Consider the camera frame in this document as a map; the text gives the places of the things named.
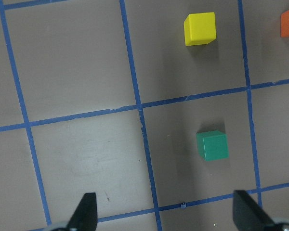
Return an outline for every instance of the green cube top face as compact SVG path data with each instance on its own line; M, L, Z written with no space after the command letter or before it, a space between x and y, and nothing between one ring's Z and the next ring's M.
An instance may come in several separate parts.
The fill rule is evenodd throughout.
M220 131L198 133L197 145L199 154L206 160L219 160L229 157L227 135Z

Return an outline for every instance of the yellow cube top face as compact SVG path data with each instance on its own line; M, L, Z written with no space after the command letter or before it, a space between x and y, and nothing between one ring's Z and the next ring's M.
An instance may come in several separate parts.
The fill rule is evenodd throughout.
M215 13L192 13L184 21L186 46L208 44L216 39Z

